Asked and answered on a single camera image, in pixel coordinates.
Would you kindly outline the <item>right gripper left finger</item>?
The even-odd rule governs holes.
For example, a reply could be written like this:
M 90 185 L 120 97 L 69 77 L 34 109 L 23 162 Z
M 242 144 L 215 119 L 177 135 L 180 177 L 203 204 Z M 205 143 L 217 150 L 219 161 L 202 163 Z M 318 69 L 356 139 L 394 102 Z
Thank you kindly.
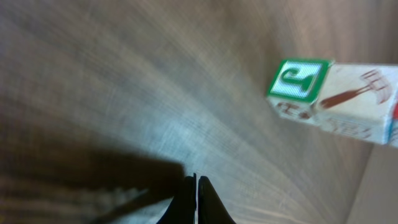
M 186 176 L 157 224 L 194 224 L 197 208 L 197 175 Z

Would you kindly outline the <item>green-sided block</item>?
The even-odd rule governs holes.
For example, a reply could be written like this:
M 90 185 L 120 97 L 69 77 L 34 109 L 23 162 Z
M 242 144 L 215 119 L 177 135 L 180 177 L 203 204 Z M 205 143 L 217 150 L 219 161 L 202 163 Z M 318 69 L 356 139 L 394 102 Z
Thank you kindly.
M 288 58 L 266 97 L 282 118 L 397 147 L 397 65 Z

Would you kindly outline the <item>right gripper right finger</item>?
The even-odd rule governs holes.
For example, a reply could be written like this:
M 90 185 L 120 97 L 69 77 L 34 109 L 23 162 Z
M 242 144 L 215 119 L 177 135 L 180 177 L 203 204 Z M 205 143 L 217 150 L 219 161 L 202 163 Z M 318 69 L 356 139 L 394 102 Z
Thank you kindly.
M 198 223 L 236 224 L 206 176 L 198 181 Z

